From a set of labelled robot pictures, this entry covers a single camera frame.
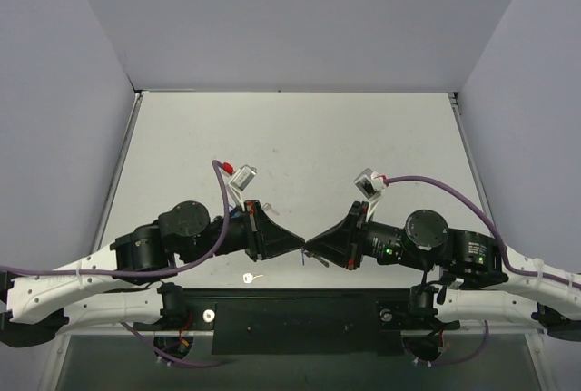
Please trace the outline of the blue key tag with keys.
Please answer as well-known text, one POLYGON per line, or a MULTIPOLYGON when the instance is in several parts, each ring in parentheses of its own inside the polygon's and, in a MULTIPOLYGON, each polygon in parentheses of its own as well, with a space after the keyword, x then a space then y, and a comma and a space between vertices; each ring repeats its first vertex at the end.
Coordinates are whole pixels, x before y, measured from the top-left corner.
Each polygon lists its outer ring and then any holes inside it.
POLYGON ((327 260, 325 260, 324 258, 322 258, 322 257, 320 257, 320 256, 318 256, 318 255, 314 254, 313 252, 308 251, 306 249, 301 249, 300 255, 301 255, 301 265, 302 266, 304 266, 306 264, 306 259, 315 259, 325 268, 328 268, 330 266, 330 264, 327 260))

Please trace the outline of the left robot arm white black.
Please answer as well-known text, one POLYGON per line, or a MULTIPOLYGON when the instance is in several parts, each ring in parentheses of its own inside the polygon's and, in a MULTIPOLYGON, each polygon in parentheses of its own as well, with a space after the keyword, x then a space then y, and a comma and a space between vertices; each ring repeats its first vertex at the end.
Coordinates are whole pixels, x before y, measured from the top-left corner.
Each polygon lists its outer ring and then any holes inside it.
POLYGON ((302 249, 303 238, 274 223, 256 200, 212 219, 206 207, 185 201, 92 255, 47 271, 1 270, 1 341, 34 347, 76 327, 117 321, 177 329, 188 312, 176 276, 219 255, 244 251, 264 260, 302 249))

